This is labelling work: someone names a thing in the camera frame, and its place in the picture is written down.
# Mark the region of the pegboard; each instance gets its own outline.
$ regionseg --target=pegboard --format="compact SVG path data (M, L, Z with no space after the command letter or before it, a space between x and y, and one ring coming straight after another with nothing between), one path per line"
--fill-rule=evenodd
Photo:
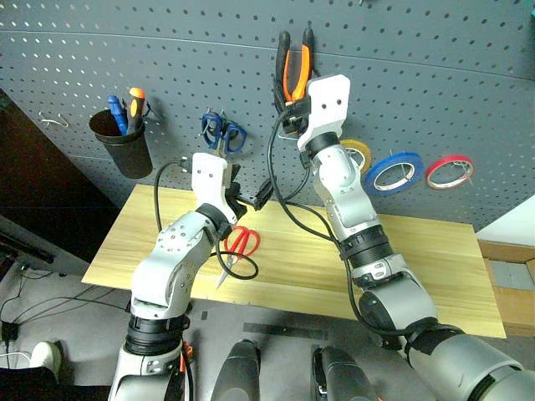
M200 117L224 109L248 132L232 159L242 165L237 180L254 191L268 176L278 32L299 44L311 26L319 72L351 79L344 137L364 141L375 161L415 151L426 166L455 153L476 164L473 185L437 191L422 180L375 196L377 211L479 229L533 194L530 12L514 0L10 2L0 4L0 71L8 95L119 206L154 172L123 177L87 124L108 94L128 98L131 86L145 89L156 111L146 122L155 168L206 151ZM41 110L70 126L39 123ZM289 193L303 176L295 142L278 140L275 161ZM190 188L191 177L173 169L162 185ZM296 199L319 204L311 185Z

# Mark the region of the wooden table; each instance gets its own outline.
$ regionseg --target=wooden table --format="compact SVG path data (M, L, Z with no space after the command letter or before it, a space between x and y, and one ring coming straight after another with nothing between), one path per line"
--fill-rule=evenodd
M157 234L152 191L149 185L134 188L83 282L130 289L132 272L152 251ZM191 191L160 189L164 226L194 209ZM308 226L323 229L310 213L296 210L295 215ZM403 254L431 294L442 322L470 334L505 337L472 226L401 216L380 218L394 250ZM354 318L344 264L332 244L296 227L273 201L261 211L250 210L240 224L262 237L254 254L260 274L247 282L228 277L216 291L221 268L215 257L210 258L197 274L193 297Z

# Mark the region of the scissors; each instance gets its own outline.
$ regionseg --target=scissors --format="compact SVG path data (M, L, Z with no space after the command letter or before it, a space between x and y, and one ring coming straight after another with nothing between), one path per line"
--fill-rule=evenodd
M202 115L201 129L208 147L214 149L220 157L242 150L247 138L247 132L242 127L210 110Z
M256 231L249 230L248 228L243 227L243 226L234 227L234 230L232 230L232 232L234 231L239 231L240 233L237 236L236 240L234 240L232 245L230 245L230 247L228 246L228 238L225 239L225 241L223 242L225 246L225 251L236 252L245 256L252 255L255 252L255 250L258 249L258 246L260 245L260 235ZM250 236L254 237L254 246L252 247L250 251L247 251L247 253L244 253L246 251L247 243L249 242ZM239 256L229 255L227 257L228 269L231 270L232 266L234 266L240 259L241 257ZM225 281L227 276L228 276L228 273L223 271L223 273L219 277L217 288L221 286L221 284Z

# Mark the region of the scissor blade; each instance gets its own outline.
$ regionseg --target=scissor blade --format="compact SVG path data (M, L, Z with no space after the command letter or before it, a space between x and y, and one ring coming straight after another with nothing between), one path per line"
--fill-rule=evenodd
M221 286L221 284L225 281L225 279L227 278L228 276L228 273L227 272L223 272L221 273L221 275L219 276L219 282L217 283L217 287L216 289L218 290L219 287Z
M231 270L232 266L234 266L234 262L233 262L233 259L229 256L229 258L227 259L227 267L229 270ZM219 276L219 282L217 283L217 287L216 287L217 290L219 289L221 284L225 281L227 276L228 276L228 273L223 270L223 273L221 273L221 275Z

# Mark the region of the yellow tape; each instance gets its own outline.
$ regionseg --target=yellow tape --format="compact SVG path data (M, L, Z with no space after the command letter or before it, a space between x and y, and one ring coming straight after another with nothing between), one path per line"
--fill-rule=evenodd
M359 169L361 173L365 173L371 165L371 150L369 147L359 140L340 140L340 144L344 146L349 155L351 155L351 152L356 152L362 157Z

